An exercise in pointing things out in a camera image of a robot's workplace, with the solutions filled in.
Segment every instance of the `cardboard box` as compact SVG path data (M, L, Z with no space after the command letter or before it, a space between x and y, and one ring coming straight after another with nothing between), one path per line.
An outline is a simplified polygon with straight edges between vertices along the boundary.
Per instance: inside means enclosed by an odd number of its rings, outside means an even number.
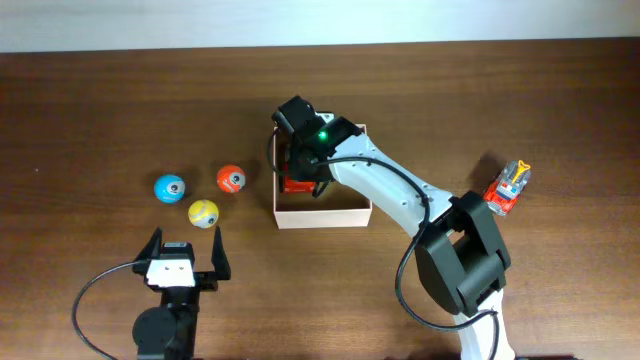
M366 126L358 126L366 134ZM276 164L282 163L282 152L276 150L283 143L284 137L276 135L271 148ZM373 204L347 186L333 182L316 199L311 194L282 194L278 181L278 175L273 173L273 214L279 229L363 227L369 224Z

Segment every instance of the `blue ball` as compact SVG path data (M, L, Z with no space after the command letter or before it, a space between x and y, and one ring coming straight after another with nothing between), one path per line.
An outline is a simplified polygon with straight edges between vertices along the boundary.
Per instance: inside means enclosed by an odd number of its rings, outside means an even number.
M158 200L167 204L173 204L182 199L184 189L184 181L175 175L161 176L153 187L153 191L156 193Z

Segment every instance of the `yellow ball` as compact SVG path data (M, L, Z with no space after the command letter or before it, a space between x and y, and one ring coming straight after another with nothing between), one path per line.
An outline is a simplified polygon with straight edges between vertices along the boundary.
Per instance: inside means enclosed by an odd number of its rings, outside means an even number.
M213 201L198 200L189 207L189 221L203 229L212 227L220 217L218 207Z

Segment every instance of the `small toy car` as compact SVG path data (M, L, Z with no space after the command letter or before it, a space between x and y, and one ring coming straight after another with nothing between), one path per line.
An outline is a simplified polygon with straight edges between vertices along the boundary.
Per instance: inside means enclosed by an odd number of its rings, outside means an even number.
M518 202L530 177L530 165L522 160L510 162L484 193L489 209L500 216L507 215Z
M283 170L285 172L289 171L289 165L287 163L284 164ZM280 177L280 192L284 194L312 194L315 187L316 183L314 183L313 181L296 181L293 180L289 175Z

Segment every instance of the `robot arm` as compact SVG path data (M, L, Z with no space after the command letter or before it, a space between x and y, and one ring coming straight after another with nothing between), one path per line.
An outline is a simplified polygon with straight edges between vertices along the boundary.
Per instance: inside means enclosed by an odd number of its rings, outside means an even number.
M133 325L137 359L193 359L200 292L216 291L218 281L231 279L220 228L216 228L211 252L215 271L196 272L194 261L191 244L162 244L160 229L135 259L138 264L133 272L144 276L145 284L162 294L160 306L144 311Z
M382 153L357 126L330 113L316 113L298 96L281 106L272 118L290 141L290 176L298 181L334 180L353 188L417 240L421 283L438 305L454 315L456 324L482 311L498 313L495 321L499 327L485 316L459 332L463 360L487 359L494 331L499 328L503 331L499 332L494 358L515 357L501 313L504 272L511 260L480 195L469 192L456 198L426 183ZM378 162L395 168L407 179ZM429 211L426 224L425 211ZM449 240L452 232L462 233L455 244Z

